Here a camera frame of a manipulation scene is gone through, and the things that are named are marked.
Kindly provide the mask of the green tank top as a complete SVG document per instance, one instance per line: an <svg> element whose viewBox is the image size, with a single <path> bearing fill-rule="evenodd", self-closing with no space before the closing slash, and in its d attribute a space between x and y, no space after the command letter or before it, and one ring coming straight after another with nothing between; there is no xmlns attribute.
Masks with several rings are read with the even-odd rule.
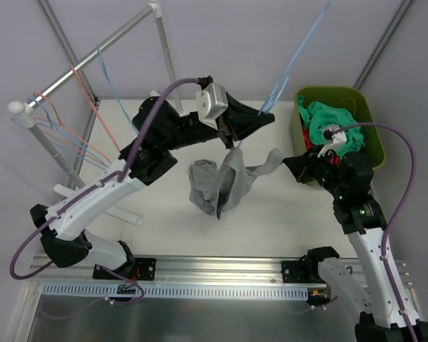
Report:
<svg viewBox="0 0 428 342"><path fill-rule="evenodd" d="M307 138L313 145L324 144L325 139L322 133L324 128L330 125L345 127L356 123L352 114L344 108L330 107L318 101L304 105L304 100L302 95L297 96L297 106L302 124L307 131ZM360 127L345 131L345 135L347 142L337 151L340 157L344 157L348 152L359 152L364 142Z"/></svg>

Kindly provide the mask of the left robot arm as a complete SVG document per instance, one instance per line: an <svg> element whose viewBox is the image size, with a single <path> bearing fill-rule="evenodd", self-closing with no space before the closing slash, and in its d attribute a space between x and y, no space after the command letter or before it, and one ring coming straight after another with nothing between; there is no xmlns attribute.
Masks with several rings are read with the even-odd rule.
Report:
<svg viewBox="0 0 428 342"><path fill-rule="evenodd" d="M220 139L226 148L275 122L271 113L244 105L222 91L220 101L207 105L216 114L212 125L200 119L200 111L181 116L162 96L144 100L133 118L138 137L120 151L106 171L65 200L31 208L40 242L51 263L59 268L82 261L109 268L119 279L128 278L135 258L123 241L109 241L87 227L125 197L164 176L177 163L173 150Z"/></svg>

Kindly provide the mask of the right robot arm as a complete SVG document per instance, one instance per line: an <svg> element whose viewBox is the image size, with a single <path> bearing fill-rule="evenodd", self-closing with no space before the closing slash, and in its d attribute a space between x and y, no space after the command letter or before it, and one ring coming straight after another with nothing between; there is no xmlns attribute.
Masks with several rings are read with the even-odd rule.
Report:
<svg viewBox="0 0 428 342"><path fill-rule="evenodd" d="M370 194L374 173L369 157L349 152L335 163L332 152L321 157L319 150L312 147L283 162L297 182L316 181L332 195L334 216L357 254L366 285L332 247L308 250L305 276L325 282L348 308L357 341L428 341L428 322L409 301L386 236L388 224Z"/></svg>

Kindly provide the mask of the red tank top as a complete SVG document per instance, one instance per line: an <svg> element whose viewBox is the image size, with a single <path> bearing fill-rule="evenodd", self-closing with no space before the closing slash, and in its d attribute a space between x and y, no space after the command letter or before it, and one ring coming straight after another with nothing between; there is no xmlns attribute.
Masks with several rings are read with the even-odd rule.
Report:
<svg viewBox="0 0 428 342"><path fill-rule="evenodd" d="M310 139L309 131L305 128L302 129L302 135L305 142L305 150L308 151L314 144Z"/></svg>

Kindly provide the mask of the grey tank top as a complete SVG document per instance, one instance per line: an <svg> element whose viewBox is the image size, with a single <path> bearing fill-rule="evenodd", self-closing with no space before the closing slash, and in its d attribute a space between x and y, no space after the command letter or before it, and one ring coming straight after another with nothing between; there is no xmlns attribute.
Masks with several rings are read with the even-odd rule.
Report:
<svg viewBox="0 0 428 342"><path fill-rule="evenodd" d="M263 164L247 166L243 151L234 147L221 165L212 160L196 160L188 168L189 200L208 216L220 219L240 204L257 178L274 173L284 159L285 155L275 148Z"/></svg>

